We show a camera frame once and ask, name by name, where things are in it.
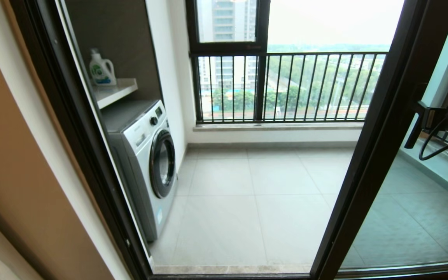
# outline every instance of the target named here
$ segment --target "washing machine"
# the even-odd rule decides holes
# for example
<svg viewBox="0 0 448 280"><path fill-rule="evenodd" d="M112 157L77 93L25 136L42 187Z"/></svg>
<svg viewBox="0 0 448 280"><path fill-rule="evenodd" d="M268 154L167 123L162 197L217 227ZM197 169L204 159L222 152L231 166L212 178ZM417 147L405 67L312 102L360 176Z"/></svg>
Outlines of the washing machine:
<svg viewBox="0 0 448 280"><path fill-rule="evenodd" d="M147 241L162 232L177 186L174 143L161 101L120 101L101 111L128 200Z"/></svg>

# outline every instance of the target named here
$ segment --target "shelf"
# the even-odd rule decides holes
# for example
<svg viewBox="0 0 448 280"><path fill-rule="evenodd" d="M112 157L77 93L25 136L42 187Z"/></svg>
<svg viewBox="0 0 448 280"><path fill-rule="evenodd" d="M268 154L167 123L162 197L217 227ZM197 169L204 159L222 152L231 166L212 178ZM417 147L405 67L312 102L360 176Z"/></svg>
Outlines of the shelf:
<svg viewBox="0 0 448 280"><path fill-rule="evenodd" d="M116 86L93 85L93 94L100 109L137 90L136 79L117 79Z"/></svg>

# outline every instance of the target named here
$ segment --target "overcast sky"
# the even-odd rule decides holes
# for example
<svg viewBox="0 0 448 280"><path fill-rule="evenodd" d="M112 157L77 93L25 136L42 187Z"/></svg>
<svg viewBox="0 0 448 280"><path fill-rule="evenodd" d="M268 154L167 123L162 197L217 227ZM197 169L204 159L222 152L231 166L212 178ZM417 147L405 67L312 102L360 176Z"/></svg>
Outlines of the overcast sky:
<svg viewBox="0 0 448 280"><path fill-rule="evenodd" d="M390 44L404 0L271 0L269 44Z"/></svg>

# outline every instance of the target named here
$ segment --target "door frame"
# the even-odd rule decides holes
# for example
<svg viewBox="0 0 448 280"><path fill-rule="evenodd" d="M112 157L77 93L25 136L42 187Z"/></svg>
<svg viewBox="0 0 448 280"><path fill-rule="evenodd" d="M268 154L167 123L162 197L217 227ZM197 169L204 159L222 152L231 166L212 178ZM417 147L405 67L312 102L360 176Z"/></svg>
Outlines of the door frame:
<svg viewBox="0 0 448 280"><path fill-rule="evenodd" d="M410 124L412 120L413 114L406 111L409 98L406 99L405 95L405 91L414 84L407 81L411 66L415 66L419 59L423 58L423 55L437 58L448 33L448 7L441 7L438 11L436 7L439 6L439 1L406 1L402 11L403 16L401 15L397 27L396 38L382 69L382 78L375 89L375 97L367 113L366 123L318 250L311 275L154 275L143 251L142 244L145 242L137 234L135 221L130 216L127 201L120 191L119 179L82 86L72 50L69 48L67 34L61 25L55 3L47 0L10 0L10 3L46 95L80 168L85 174L86 181L105 217L107 226L112 232L114 242L135 280L195 277L208 280L245 278L324 280L333 278L366 217L379 186L395 157L398 146L400 146L400 142L397 143L396 139L404 138L405 133L403 132L407 131L408 127L406 124ZM438 18L441 23L446 23L446 31L444 27L430 30L426 28L425 24L420 27L422 20L423 23L430 24L429 12L434 15L440 12ZM433 48L426 52L416 51L419 46L417 42L423 40L426 34L430 35L430 32L437 37ZM398 137L390 135L394 143L391 143L392 141L388 138L382 138L388 137L391 128L398 130ZM392 148L386 149L385 145L391 145ZM381 159L378 161L378 168L375 168L374 164L376 157ZM373 187L371 182L379 182L379 185ZM408 278L413 279L416 278L416 273L429 277L430 274L423 269L421 266L404 270L397 268L393 270L393 273L405 272ZM381 269L379 271L377 269L359 269L359 271L341 271L341 273L345 273L344 275L347 277L382 276L382 271Z"/></svg>

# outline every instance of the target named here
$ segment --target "window sill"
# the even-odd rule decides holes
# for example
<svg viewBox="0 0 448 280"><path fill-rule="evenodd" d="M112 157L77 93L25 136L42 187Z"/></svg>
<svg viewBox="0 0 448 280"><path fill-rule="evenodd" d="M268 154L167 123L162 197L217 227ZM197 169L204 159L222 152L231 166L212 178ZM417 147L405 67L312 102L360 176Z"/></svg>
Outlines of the window sill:
<svg viewBox="0 0 448 280"><path fill-rule="evenodd" d="M194 132L210 131L298 131L298 130L360 130L364 122L317 122L302 124L197 124Z"/></svg>

